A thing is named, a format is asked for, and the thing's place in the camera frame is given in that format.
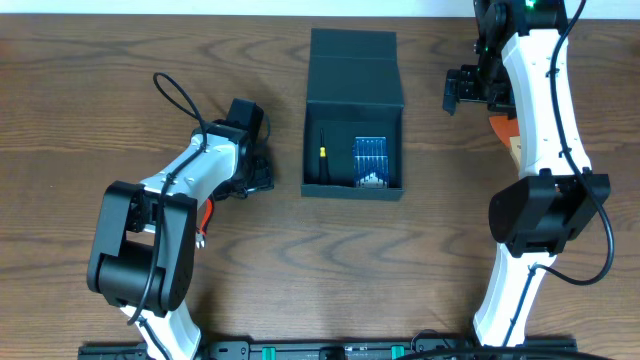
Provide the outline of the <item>black yellow screwdriver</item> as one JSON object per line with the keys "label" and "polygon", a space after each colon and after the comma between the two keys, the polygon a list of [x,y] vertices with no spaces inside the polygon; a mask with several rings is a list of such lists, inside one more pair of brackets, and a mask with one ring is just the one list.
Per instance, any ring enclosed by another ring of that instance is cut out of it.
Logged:
{"label": "black yellow screwdriver", "polygon": [[324,130],[320,130],[320,148],[319,148],[319,183],[328,185],[330,182],[327,149],[325,145]]}

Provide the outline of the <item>blue precision screwdriver set case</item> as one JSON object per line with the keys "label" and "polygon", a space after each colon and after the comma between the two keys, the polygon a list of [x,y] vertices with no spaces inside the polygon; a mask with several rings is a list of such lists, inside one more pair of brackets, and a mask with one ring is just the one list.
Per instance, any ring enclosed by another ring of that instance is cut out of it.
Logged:
{"label": "blue precision screwdriver set case", "polygon": [[354,187],[386,189],[389,157],[385,137],[356,137],[353,145]]}

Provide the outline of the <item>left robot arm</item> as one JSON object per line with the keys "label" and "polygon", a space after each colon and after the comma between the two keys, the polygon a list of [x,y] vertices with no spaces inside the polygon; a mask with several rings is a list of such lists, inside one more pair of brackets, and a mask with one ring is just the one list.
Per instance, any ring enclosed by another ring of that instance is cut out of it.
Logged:
{"label": "left robot arm", "polygon": [[151,359],[200,356],[202,332],[185,301],[194,252],[206,241],[197,214],[272,189],[271,165],[256,147],[263,119],[256,103],[235,99],[226,118],[195,129],[163,170],[104,193],[87,286],[130,317]]}

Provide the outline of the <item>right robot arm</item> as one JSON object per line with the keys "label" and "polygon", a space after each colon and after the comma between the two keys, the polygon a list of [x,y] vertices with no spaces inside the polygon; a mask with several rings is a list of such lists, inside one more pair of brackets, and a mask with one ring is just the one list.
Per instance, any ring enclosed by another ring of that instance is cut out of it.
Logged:
{"label": "right robot arm", "polygon": [[451,69],[443,108],[482,103],[516,121],[520,146],[517,181],[489,204],[496,258],[480,308],[473,317],[483,347],[520,347],[545,275],[580,285],[553,269],[567,242],[600,217],[607,253],[602,269],[584,280],[601,281],[613,265],[615,240],[604,203],[608,175],[596,174],[580,139],[571,97],[568,36],[577,22],[560,0],[476,0],[478,62]]}

